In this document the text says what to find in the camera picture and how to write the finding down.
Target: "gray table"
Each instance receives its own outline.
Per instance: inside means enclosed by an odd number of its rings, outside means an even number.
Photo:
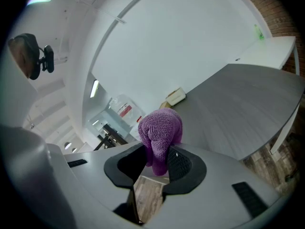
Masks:
[[[273,68],[228,64],[173,107],[182,142],[241,160],[268,143],[298,106],[305,80]]]

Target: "purple cloth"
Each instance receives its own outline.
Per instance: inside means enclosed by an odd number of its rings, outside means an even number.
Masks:
[[[166,156],[170,144],[180,143],[182,120],[170,108],[153,111],[139,123],[138,132],[146,147],[147,164],[155,175],[167,172]]]

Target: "green bottle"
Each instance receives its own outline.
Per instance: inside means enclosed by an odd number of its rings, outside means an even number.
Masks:
[[[256,30],[256,33],[258,35],[259,40],[265,39],[261,29],[258,28],[257,24],[255,24],[254,27],[255,27],[255,30]]]

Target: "table leg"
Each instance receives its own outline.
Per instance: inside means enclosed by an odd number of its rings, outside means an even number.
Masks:
[[[299,55],[297,53],[296,45],[294,48],[294,56],[295,56],[295,74],[300,75],[300,62],[299,62]]]
[[[277,141],[275,142],[273,147],[270,149],[271,154],[274,154],[278,150],[280,145],[283,143],[283,141],[285,140],[287,134],[289,133],[289,131],[292,127],[292,124],[295,121],[296,113],[297,113],[297,110],[299,109],[299,106],[300,106],[300,104],[296,107],[294,113],[292,114],[290,119],[287,121],[287,123],[284,125],[283,129],[281,130],[281,133],[278,136]]]

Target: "white ceiling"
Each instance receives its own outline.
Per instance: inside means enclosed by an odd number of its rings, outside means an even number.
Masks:
[[[55,62],[64,57],[69,60],[74,36],[89,8],[86,4],[94,1],[52,0],[27,6],[10,37],[32,33],[40,47],[50,45],[53,48]],[[46,142],[60,146],[64,154],[71,153],[74,147],[79,150],[84,145],[75,134],[65,103],[66,72],[65,63],[55,64],[53,73],[41,72],[37,80],[29,80],[37,89],[38,98],[23,125],[42,136]],[[68,150],[64,150],[65,142],[72,142]]]

